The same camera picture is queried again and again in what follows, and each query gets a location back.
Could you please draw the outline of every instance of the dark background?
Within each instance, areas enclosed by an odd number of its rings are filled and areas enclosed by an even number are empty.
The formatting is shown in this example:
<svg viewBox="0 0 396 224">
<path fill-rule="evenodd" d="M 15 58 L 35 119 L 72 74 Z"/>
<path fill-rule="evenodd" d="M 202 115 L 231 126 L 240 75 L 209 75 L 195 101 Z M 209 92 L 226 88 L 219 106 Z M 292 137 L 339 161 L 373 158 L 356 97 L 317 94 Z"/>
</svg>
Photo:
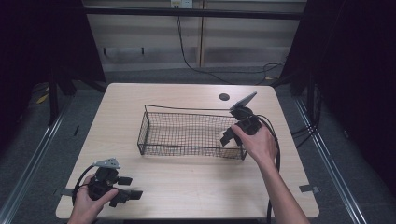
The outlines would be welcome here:
<svg viewBox="0 0 396 224">
<path fill-rule="evenodd" d="M 105 81 L 87 17 L 51 10 L 82 6 L 79 0 L 1 1 L 1 151 L 12 138 L 33 86 L 50 73 L 65 93 L 71 78 Z"/>
<path fill-rule="evenodd" d="M 308 1 L 282 76 L 310 75 L 363 157 L 396 195 L 396 10 L 392 1 Z"/>
</svg>

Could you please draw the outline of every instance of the wooden table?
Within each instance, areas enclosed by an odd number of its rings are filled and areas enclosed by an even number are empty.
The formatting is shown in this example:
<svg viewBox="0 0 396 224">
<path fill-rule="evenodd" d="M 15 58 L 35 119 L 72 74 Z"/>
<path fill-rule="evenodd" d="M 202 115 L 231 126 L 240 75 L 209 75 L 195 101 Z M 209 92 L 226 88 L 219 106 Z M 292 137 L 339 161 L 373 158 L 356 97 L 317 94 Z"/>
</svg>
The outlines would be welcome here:
<svg viewBox="0 0 396 224">
<path fill-rule="evenodd" d="M 106 205 L 99 217 L 265 217 L 268 195 L 259 168 L 249 155 L 244 161 L 209 156 L 141 156 L 137 147 L 146 104 L 227 109 L 254 91 L 257 95 L 248 107 L 255 114 L 266 116 L 274 125 L 281 148 L 280 173 L 306 215 L 316 217 L 318 206 L 313 193 L 301 193 L 299 189 L 309 183 L 271 87 L 111 84 L 66 187 L 72 189 L 94 161 L 115 157 L 121 165 L 119 175 L 134 179 L 129 189 L 141 189 L 144 193 L 140 200 L 119 203 L 116 208 Z M 229 94 L 230 100 L 221 101 L 221 93 Z M 213 113 L 229 115 L 227 111 L 210 112 Z M 72 208 L 71 198 L 63 196 L 56 210 L 57 217 L 69 218 Z"/>
</svg>

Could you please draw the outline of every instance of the wire mesh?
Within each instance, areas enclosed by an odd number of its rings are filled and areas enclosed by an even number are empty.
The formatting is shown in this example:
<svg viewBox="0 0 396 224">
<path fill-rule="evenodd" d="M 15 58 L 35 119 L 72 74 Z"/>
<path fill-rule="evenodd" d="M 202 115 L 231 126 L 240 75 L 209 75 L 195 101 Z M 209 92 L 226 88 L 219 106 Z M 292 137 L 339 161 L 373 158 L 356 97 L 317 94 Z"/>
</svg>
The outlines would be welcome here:
<svg viewBox="0 0 396 224">
<path fill-rule="evenodd" d="M 146 110 L 137 145 L 141 155 L 243 160 L 247 152 L 242 147 L 222 147 L 219 141 L 222 132 L 236 122 L 234 117 L 227 116 Z"/>
</svg>

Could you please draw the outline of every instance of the left hand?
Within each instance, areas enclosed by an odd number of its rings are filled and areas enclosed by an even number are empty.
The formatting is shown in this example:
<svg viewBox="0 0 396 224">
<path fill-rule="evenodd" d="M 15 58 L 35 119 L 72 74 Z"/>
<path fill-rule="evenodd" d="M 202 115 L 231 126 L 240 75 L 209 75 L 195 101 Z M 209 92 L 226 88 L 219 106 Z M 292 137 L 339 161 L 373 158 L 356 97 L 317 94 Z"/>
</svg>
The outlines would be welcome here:
<svg viewBox="0 0 396 224">
<path fill-rule="evenodd" d="M 72 215 L 67 222 L 68 224 L 93 223 L 97 215 L 102 211 L 103 206 L 118 194 L 119 191 L 117 189 L 112 189 L 102 196 L 102 198 L 93 201 L 88 194 L 88 186 L 86 186 L 86 184 L 90 183 L 92 177 L 94 175 L 87 176 L 83 186 L 79 188 Z"/>
</svg>

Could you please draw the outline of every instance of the forearm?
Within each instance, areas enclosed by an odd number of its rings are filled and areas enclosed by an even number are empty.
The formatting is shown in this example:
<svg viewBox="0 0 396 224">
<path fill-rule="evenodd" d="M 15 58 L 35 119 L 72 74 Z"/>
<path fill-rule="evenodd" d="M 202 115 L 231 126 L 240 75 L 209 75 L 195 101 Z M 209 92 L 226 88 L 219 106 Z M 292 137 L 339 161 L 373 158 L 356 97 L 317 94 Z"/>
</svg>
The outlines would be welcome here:
<svg viewBox="0 0 396 224">
<path fill-rule="evenodd" d="M 258 164 L 274 208 L 276 223 L 309 223 L 273 163 L 258 162 Z"/>
</svg>

